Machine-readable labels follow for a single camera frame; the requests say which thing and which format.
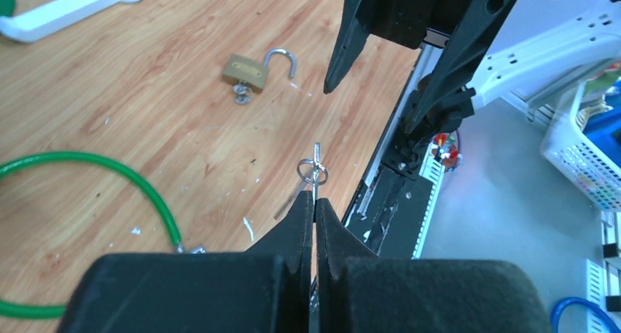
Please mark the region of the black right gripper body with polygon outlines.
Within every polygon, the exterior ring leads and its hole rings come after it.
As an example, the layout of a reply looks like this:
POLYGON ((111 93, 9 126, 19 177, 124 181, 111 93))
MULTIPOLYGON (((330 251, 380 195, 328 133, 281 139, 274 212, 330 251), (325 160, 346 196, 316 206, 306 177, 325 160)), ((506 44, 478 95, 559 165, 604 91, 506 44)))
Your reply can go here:
POLYGON ((435 31, 450 37, 472 0, 377 0, 371 33, 415 49, 435 31))

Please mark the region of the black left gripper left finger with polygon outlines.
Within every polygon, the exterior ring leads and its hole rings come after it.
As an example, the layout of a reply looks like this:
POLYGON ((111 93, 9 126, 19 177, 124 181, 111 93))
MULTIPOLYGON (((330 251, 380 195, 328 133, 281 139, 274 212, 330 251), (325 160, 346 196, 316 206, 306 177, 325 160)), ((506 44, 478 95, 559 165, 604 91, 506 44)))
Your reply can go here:
POLYGON ((60 332, 306 332, 313 196, 243 252, 111 253, 82 276, 60 332))

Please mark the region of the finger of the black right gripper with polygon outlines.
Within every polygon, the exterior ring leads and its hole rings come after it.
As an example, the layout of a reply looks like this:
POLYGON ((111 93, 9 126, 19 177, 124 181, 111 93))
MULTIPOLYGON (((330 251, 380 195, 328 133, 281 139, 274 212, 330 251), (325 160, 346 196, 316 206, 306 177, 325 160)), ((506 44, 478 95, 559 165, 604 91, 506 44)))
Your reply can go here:
POLYGON ((430 133, 454 130, 474 114, 471 81, 517 0, 472 0, 433 70, 405 132, 424 126, 430 133))
POLYGON ((379 0, 343 0, 338 36, 324 79, 323 91, 335 91, 365 47, 373 30, 379 0))

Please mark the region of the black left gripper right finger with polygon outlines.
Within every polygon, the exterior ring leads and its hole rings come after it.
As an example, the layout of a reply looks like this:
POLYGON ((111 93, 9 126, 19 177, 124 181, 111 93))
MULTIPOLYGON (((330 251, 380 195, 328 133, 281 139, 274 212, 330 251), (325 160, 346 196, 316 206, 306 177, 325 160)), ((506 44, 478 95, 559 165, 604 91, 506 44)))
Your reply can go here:
POLYGON ((321 332, 550 332, 532 281, 489 260, 386 259, 316 203, 321 332))

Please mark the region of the brass padlock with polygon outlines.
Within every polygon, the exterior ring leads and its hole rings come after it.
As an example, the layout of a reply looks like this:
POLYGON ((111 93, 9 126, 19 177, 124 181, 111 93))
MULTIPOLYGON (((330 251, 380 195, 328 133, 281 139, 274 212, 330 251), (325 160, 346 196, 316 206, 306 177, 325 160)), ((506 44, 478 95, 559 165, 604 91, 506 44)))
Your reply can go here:
POLYGON ((290 61, 289 78, 292 79, 297 71, 297 58, 285 48, 270 49, 263 61, 232 54, 224 67, 223 79, 233 84, 243 84, 252 90, 262 91, 269 77, 269 62, 276 54, 283 55, 290 61))

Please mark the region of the small silver key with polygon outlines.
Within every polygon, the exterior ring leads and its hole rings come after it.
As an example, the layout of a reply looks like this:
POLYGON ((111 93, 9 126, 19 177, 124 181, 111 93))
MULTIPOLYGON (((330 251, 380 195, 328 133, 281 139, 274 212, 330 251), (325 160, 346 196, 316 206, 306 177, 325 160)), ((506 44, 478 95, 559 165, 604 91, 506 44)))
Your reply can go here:
POLYGON ((235 93, 235 103, 238 105, 247 105, 253 97, 253 90, 246 82, 239 81, 234 85, 233 90, 235 93))

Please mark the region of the green cable lock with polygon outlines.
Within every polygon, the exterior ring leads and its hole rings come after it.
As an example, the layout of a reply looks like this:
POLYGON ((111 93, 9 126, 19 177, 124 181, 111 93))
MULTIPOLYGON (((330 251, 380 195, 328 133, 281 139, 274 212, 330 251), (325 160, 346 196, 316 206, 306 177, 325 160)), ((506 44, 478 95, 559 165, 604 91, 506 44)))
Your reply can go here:
MULTIPOLYGON (((61 162, 80 163, 84 165, 96 165, 99 168, 112 171, 122 176, 127 182, 142 192, 144 197, 152 204, 163 224, 172 248, 176 254, 204 254, 206 250, 202 246, 187 250, 182 243, 182 235, 177 226, 171 210, 160 193, 138 172, 122 163, 108 157, 92 154, 84 151, 47 151, 1 164, 1 178, 18 173, 28 168, 39 165, 54 164, 61 162)), ((20 320, 52 320, 62 317, 66 310, 65 304, 37 305, 1 300, 1 316, 20 320)))

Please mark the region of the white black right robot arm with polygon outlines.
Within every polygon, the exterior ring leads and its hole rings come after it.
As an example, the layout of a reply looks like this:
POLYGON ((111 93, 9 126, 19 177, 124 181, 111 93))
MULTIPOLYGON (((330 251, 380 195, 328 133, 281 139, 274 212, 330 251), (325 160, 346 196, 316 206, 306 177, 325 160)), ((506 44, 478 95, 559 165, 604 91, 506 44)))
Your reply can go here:
POLYGON ((620 0, 343 0, 324 79, 333 92, 376 35, 407 48, 435 45, 402 129, 414 141, 463 119, 523 81, 620 56, 620 0))

